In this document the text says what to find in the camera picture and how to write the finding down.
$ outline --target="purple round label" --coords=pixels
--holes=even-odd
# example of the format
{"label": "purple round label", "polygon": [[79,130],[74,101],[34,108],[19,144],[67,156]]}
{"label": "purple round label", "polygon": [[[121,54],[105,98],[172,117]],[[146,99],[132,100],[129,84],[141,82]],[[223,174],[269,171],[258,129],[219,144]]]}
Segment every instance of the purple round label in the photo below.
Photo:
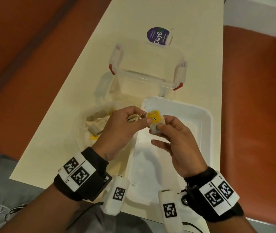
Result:
{"label": "purple round label", "polygon": [[169,31],[167,29],[155,27],[155,28],[151,28],[148,31],[147,37],[149,41],[152,43],[165,45],[168,34],[169,34]]}

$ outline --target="person's left hand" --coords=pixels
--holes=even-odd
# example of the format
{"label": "person's left hand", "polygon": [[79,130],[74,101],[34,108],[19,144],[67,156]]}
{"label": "person's left hand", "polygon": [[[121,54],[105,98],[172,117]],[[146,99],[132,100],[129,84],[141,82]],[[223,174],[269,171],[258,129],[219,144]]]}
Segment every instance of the person's left hand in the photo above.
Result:
{"label": "person's left hand", "polygon": [[116,158],[118,152],[129,143],[136,132],[152,124],[152,119],[147,117],[132,123],[127,122],[130,115],[143,113],[145,112],[136,106],[115,110],[100,137],[93,144],[93,150],[107,161]]}

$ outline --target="person's right hand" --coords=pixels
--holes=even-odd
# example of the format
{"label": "person's right hand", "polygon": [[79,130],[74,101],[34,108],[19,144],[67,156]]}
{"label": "person's right hand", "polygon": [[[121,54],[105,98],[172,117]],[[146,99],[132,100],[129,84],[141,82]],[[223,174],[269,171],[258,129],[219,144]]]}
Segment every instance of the person's right hand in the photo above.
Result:
{"label": "person's right hand", "polygon": [[164,116],[166,125],[158,124],[161,131],[157,136],[165,137],[169,143],[151,140],[151,143],[166,150],[171,155],[172,164],[182,177],[190,177],[208,168],[199,151],[196,140],[188,127],[174,116]]}

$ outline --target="table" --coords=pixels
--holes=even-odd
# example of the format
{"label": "table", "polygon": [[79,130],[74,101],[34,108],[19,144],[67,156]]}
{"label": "table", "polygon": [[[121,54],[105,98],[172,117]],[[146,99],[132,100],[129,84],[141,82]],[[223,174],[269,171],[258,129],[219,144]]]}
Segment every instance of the table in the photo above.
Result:
{"label": "table", "polygon": [[[47,188],[75,152],[74,118],[105,101],[112,75],[109,57],[119,38],[147,41],[152,27],[173,28],[171,46],[188,61],[186,83],[175,100],[201,106],[213,116],[213,164],[220,169],[223,0],[112,0],[68,78],[17,164],[11,179]],[[110,174],[124,174],[129,149],[110,162]],[[154,209],[126,201],[123,212],[162,222]],[[203,219],[196,225],[208,232]]]}

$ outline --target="fingernail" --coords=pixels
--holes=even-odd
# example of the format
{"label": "fingernail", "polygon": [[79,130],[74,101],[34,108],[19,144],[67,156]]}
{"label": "fingernail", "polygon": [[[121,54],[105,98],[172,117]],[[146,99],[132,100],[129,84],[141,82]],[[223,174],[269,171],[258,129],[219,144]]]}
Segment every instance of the fingernail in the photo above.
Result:
{"label": "fingernail", "polygon": [[151,125],[152,124],[152,119],[151,118],[147,118],[147,122],[148,122],[148,125]]}

